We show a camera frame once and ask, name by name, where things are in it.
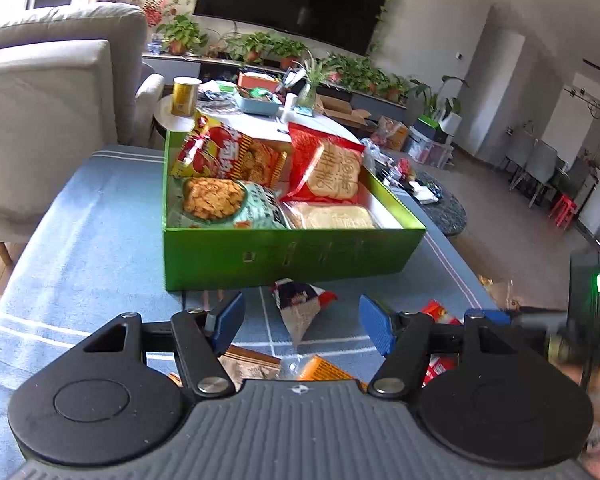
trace chip bag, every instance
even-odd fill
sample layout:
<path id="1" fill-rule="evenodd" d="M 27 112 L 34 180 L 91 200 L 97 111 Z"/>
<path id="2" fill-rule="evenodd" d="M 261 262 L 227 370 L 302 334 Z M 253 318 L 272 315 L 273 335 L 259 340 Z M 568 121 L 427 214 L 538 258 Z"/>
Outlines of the chip bag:
<path id="1" fill-rule="evenodd" d="M 362 144 L 295 123 L 289 135 L 294 154 L 283 202 L 358 203 Z"/>
<path id="2" fill-rule="evenodd" d="M 285 160 L 286 153 L 277 152 L 215 118 L 200 115 L 170 175 L 248 180 L 273 187 Z"/>

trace white armchair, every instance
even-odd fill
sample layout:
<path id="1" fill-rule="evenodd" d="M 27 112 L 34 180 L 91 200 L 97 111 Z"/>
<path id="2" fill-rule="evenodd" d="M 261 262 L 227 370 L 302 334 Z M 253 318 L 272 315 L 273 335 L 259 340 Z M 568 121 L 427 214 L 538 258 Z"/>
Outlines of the white armchair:
<path id="1" fill-rule="evenodd" d="M 141 81 L 146 21 L 127 4 L 55 7 L 0 25 L 0 242 L 25 242 L 106 144 L 146 146 L 164 79 Z"/>

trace table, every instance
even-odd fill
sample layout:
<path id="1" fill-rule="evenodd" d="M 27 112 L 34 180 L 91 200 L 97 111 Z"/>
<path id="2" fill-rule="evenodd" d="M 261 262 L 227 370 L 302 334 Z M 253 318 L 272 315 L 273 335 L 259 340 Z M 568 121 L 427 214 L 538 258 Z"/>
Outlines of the table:
<path id="1" fill-rule="evenodd" d="M 23 381 L 121 312 L 160 321 L 203 304 L 204 292 L 164 290 L 162 164 L 161 152 L 144 148 L 111 146 L 94 153 L 53 202 L 20 257 L 0 302 L 0 479 L 22 463 L 6 407 Z M 433 298 L 458 317 L 468 308 L 495 308 L 424 211 L 410 196 L 400 200 L 427 227 L 402 272 L 316 283 L 338 300 L 318 314 L 298 348 L 268 287 L 245 289 L 246 317 L 234 343 L 286 361 L 319 352 L 368 381 L 382 357 L 358 323 L 360 294 L 411 312 Z M 149 354 L 148 363 L 175 371 L 166 354 Z"/>

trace orange package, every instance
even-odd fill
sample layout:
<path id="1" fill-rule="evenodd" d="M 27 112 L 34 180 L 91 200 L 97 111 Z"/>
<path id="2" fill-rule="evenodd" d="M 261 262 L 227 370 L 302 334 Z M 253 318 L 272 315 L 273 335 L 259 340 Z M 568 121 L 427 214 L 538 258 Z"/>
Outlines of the orange package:
<path id="1" fill-rule="evenodd" d="M 283 202 L 358 203 L 362 144 L 289 123 L 294 147 L 289 192 Z"/>
<path id="2" fill-rule="evenodd" d="M 347 374 L 344 370 L 340 370 L 340 368 L 332 365 L 330 362 L 325 361 L 319 355 L 313 356 L 304 365 L 296 378 L 297 381 L 339 381 L 352 379 L 355 379 L 355 377 Z M 360 385 L 366 391 L 366 383 L 360 382 Z"/>

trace snack food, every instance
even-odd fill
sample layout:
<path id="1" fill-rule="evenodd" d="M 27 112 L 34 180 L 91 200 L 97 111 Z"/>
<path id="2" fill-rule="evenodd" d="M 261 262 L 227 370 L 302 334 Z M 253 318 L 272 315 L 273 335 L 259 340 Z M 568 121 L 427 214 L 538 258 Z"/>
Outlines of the snack food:
<path id="1" fill-rule="evenodd" d="M 282 200 L 357 203 L 364 146 L 300 124 L 288 127 L 294 156 Z"/>
<path id="2" fill-rule="evenodd" d="M 369 211 L 360 205 L 286 202 L 286 217 L 297 229 L 375 229 Z"/>
<path id="3" fill-rule="evenodd" d="M 273 187 L 285 161 L 285 152 L 277 152 L 217 119 L 200 115 L 170 175 L 250 180 Z"/>
<path id="4" fill-rule="evenodd" d="M 190 178 L 183 186 L 185 212 L 203 220 L 234 215 L 244 201 L 244 188 L 233 180 Z"/>
<path id="5" fill-rule="evenodd" d="M 169 228 L 288 228 L 276 196 L 260 184 L 207 177 L 170 179 Z"/>

